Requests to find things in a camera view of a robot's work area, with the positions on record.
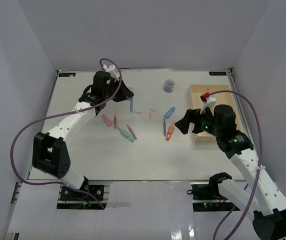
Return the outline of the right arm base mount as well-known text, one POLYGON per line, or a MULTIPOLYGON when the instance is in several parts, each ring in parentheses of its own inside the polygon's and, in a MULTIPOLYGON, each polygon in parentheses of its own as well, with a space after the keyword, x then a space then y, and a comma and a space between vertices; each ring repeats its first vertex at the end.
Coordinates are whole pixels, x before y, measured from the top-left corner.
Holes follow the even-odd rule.
POLYGON ((192 184, 186 191, 192 197, 192 207, 197 212, 228 212, 235 205, 222 196, 214 196, 208 184, 192 184))

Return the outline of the blue highlighter pen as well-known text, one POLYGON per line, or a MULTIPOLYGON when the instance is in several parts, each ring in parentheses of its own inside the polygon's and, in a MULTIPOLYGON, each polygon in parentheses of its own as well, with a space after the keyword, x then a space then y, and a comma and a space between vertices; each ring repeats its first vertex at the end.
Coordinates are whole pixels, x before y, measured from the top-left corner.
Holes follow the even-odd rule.
POLYGON ((134 112, 134 98, 130 98, 130 113, 134 112))

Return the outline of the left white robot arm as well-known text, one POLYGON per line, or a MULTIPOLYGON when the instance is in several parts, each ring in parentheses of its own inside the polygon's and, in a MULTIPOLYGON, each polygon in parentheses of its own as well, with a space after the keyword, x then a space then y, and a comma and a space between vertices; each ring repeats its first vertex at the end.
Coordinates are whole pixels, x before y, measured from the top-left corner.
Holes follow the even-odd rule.
POLYGON ((71 193, 82 200, 88 196, 88 179, 71 167, 68 145, 79 131, 106 106, 108 99, 126 101, 134 93, 120 81, 114 70, 97 71, 87 86, 72 114, 65 117, 46 133, 37 133, 33 139, 32 166, 71 187, 71 193))

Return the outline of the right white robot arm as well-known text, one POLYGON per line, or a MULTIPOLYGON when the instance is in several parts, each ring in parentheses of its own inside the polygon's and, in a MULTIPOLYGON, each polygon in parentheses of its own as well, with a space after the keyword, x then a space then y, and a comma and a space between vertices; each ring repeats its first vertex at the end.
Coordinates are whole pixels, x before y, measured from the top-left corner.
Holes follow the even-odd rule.
POLYGON ((286 237, 286 197, 273 182, 251 140, 237 129, 236 114, 229 105, 220 104, 211 111, 188 109, 175 126, 187 134, 190 124, 193 133, 209 133, 216 138, 219 149, 240 171, 251 189, 247 192, 226 172, 209 179, 209 195, 219 200, 230 200, 243 215, 252 221, 255 233, 261 240, 280 240, 286 237))

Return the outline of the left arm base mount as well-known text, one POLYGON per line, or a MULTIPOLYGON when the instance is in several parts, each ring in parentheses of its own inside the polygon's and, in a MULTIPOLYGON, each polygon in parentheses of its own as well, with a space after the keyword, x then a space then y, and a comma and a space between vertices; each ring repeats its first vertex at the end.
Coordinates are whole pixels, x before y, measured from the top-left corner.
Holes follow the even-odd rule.
POLYGON ((103 210, 107 206, 109 191, 104 185, 88 184, 82 191, 84 193, 62 186, 56 208, 58 210, 103 210))

